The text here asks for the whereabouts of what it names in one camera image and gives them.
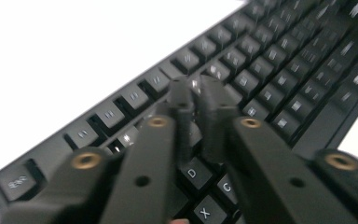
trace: brass screw hole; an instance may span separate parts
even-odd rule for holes
[[[162,118],[153,118],[149,120],[148,124],[155,128],[161,128],[167,124],[167,120]]]
[[[260,121],[257,119],[243,119],[241,120],[241,124],[248,128],[259,128],[261,126]]]
[[[100,155],[86,152],[74,157],[74,159],[72,160],[72,166],[76,169],[86,170],[98,165],[100,161]]]
[[[331,166],[340,170],[352,171],[357,169],[357,163],[350,157],[341,154],[327,155],[324,160]]]

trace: black key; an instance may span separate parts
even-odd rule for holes
[[[331,97],[331,101],[344,112],[350,112],[358,102],[358,92],[344,83]]]
[[[169,79],[176,79],[183,75],[183,73],[179,69],[177,69],[170,61],[162,63],[159,68]]]
[[[284,49],[288,57],[292,55],[299,49],[300,43],[291,35],[284,35],[277,44],[279,47]]]
[[[147,91],[158,99],[167,92],[170,80],[156,68],[145,74],[144,84]]]
[[[261,83],[265,83],[274,71],[274,66],[259,56],[249,67],[249,70],[255,74]]]
[[[237,196],[235,195],[234,188],[232,188],[231,183],[228,179],[228,175],[224,175],[222,179],[217,183],[217,193],[221,198],[226,201],[229,201],[233,205],[237,204]]]
[[[287,142],[294,137],[298,128],[300,127],[300,123],[292,117],[287,111],[282,111],[275,120],[272,121],[272,126],[282,134],[284,139]]]
[[[274,39],[274,36],[274,33],[262,24],[256,28],[254,33],[255,40],[257,40],[262,45],[262,48],[268,46]]]
[[[237,92],[230,84],[227,84],[225,86],[226,91],[231,96],[231,98],[234,100],[235,104],[238,105],[243,100],[243,96]]]
[[[219,25],[212,29],[208,37],[218,45],[218,48],[222,49],[231,41],[232,34],[226,28]]]
[[[133,115],[140,113],[149,102],[149,97],[136,85],[131,85],[122,90],[122,99],[119,101]]]
[[[251,17],[254,21],[260,21],[267,14],[264,7],[257,1],[250,2],[244,9],[243,12]]]
[[[245,66],[247,60],[246,56],[241,54],[237,49],[228,49],[223,55],[222,61],[231,68],[231,71],[237,73],[237,71]]]
[[[201,223],[206,224],[223,223],[227,218],[225,211],[209,195],[197,205],[193,212]]]
[[[237,48],[242,51],[246,56],[252,60],[261,50],[261,45],[249,35],[247,35],[241,43],[237,46]]]
[[[255,29],[255,22],[245,15],[237,13],[225,21],[225,27],[235,36],[243,32],[252,32]]]
[[[216,45],[205,36],[200,37],[194,43],[193,50],[204,60],[210,59],[216,53]]]
[[[180,216],[181,212],[185,209],[185,207],[189,203],[189,199],[187,196],[176,186],[173,187],[173,197],[171,200],[171,204],[168,208],[168,214],[171,217]]]
[[[123,147],[130,147],[135,142],[138,132],[138,129],[131,126],[126,132],[120,135],[117,140]]]
[[[339,78],[340,75],[333,72],[327,65],[322,65],[322,67],[320,67],[311,77],[312,80],[319,83],[327,90],[336,84]]]
[[[226,82],[230,76],[230,70],[219,61],[215,61],[206,67],[205,73],[211,77],[215,77],[222,82]]]
[[[236,87],[237,90],[245,94],[244,98],[249,99],[253,96],[260,82],[255,76],[253,76],[250,72],[244,69],[237,75],[234,80],[234,84],[234,87]]]
[[[264,58],[275,66],[275,70],[279,70],[286,61],[287,54],[280,47],[271,45],[264,53]]]
[[[300,46],[303,46],[312,37],[312,32],[302,25],[297,25],[290,32],[290,35],[298,41]]]
[[[327,94],[327,91],[312,79],[301,88],[300,93],[311,103],[317,105]]]
[[[310,66],[307,65],[298,55],[286,65],[287,70],[302,82],[310,73]]]
[[[286,106],[286,110],[303,122],[312,112],[313,105],[306,98],[297,94]]]
[[[284,94],[276,89],[272,84],[268,84],[263,90],[258,93],[258,99],[263,103],[271,113],[281,105]]]
[[[96,121],[109,135],[121,128],[125,120],[123,112],[112,102],[104,102],[96,108]]]
[[[246,116],[254,117],[257,119],[267,119],[269,117],[269,111],[257,102],[256,99],[253,99],[246,107],[242,110],[243,114]]]
[[[274,33],[275,38],[280,36],[288,26],[286,22],[281,20],[276,15],[271,16],[266,22],[264,22],[264,25]]]
[[[91,122],[78,120],[66,128],[65,140],[72,149],[82,147],[97,147],[103,140],[103,133]]]
[[[40,172],[36,166],[27,162],[11,167],[0,178],[0,189],[10,203],[29,200],[36,195],[40,179],[35,178],[34,173]]]
[[[213,174],[198,159],[193,158],[189,164],[180,169],[187,186],[194,192],[200,193],[206,188],[207,183],[212,179]]]
[[[272,84],[278,87],[287,97],[295,90],[298,85],[298,79],[286,69],[283,69],[274,79],[272,79]]]
[[[181,49],[176,53],[173,63],[185,75],[189,75],[199,66],[200,59],[190,49]]]

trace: keycap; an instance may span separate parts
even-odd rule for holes
[[[121,97],[119,101],[133,116],[140,113],[149,102],[149,97],[136,85],[130,85],[122,90]]]
[[[187,186],[194,192],[200,193],[212,179],[212,172],[198,159],[193,158],[189,164],[180,169]]]
[[[190,49],[181,49],[176,53],[173,63],[183,74],[189,75],[199,66],[200,59]]]
[[[224,175],[219,182],[217,183],[217,193],[220,195],[220,197],[228,200],[233,205],[237,204],[237,196],[235,195],[234,188],[232,188],[232,185],[228,179],[228,175]]]
[[[259,101],[268,108],[271,113],[274,113],[281,105],[284,99],[284,94],[276,89],[272,84],[267,84],[257,95]]]
[[[219,79],[224,83],[226,83],[231,74],[230,70],[219,61],[214,61],[210,65],[207,65],[205,73],[211,77]]]
[[[194,214],[201,223],[223,223],[227,218],[225,211],[216,203],[216,201],[207,195],[194,209]]]
[[[254,74],[262,84],[264,84],[272,76],[274,66],[266,59],[259,56],[249,66],[249,71]]]
[[[208,34],[208,37],[210,37],[217,44],[218,48],[222,49],[231,41],[232,33],[222,25],[218,25],[212,29],[212,31]]]
[[[29,200],[37,193],[40,180],[33,173],[38,173],[37,168],[30,164],[18,164],[5,172],[0,178],[0,189],[9,202]]]
[[[299,82],[296,77],[283,68],[283,70],[281,70],[281,72],[272,79],[271,83],[278,87],[287,97],[295,90],[295,87]]]
[[[299,121],[303,122],[312,112],[314,106],[301,94],[295,95],[286,106],[286,110],[295,116]]]
[[[72,149],[82,147],[97,147],[100,145],[105,137],[102,131],[85,120],[78,120],[66,128],[65,140]]]
[[[95,115],[96,122],[109,135],[121,128],[122,122],[125,120],[125,115],[113,101],[98,105],[95,109]]]
[[[255,58],[261,50],[261,45],[256,40],[246,35],[237,48],[249,57],[249,60]]]
[[[212,40],[203,35],[195,41],[193,50],[202,60],[206,61],[215,55],[216,45]]]
[[[245,99],[249,99],[254,94],[259,84],[259,80],[246,69],[244,69],[234,79],[233,86],[245,94],[243,96]]]
[[[145,88],[153,96],[158,99],[168,91],[170,80],[157,68],[148,71],[145,74]]]
[[[246,116],[254,117],[256,119],[267,119],[269,117],[269,111],[262,106],[256,99],[251,100],[246,107],[242,110]]]
[[[283,110],[273,121],[272,126],[282,134],[283,139],[290,142],[292,137],[298,131],[300,122]]]
[[[136,140],[136,136],[138,135],[138,129],[134,126],[130,127],[126,132],[121,134],[117,140],[123,147],[130,147]]]

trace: keyboard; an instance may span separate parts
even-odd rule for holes
[[[358,116],[358,2],[328,4],[254,1],[241,7],[1,170],[0,211],[33,198],[77,148],[126,150],[179,76],[187,76],[194,94],[200,74],[220,79],[244,115],[270,122],[305,159],[337,147]],[[191,134],[200,151],[196,122]],[[177,173],[174,217],[242,222],[224,165],[197,154]]]

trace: key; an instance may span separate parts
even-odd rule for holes
[[[213,177],[211,171],[198,158],[193,158],[189,164],[180,169],[180,172],[181,177],[194,193],[200,193],[205,189]]]
[[[7,170],[1,177],[0,189],[10,203],[29,200],[36,195],[41,181],[41,179],[35,178],[37,174],[40,174],[40,171],[33,162],[18,164]]]
[[[98,105],[95,114],[97,123],[109,135],[121,128],[125,120],[123,112],[112,101]]]
[[[168,91],[170,80],[157,68],[152,69],[145,74],[145,88],[147,92],[158,99]]]
[[[76,121],[68,126],[64,138],[72,149],[97,147],[105,139],[98,127],[85,120]]]
[[[227,218],[225,211],[216,203],[216,201],[207,195],[194,209],[194,214],[201,223],[223,223]]]
[[[149,103],[149,97],[137,86],[131,85],[122,90],[119,101],[135,117]]]

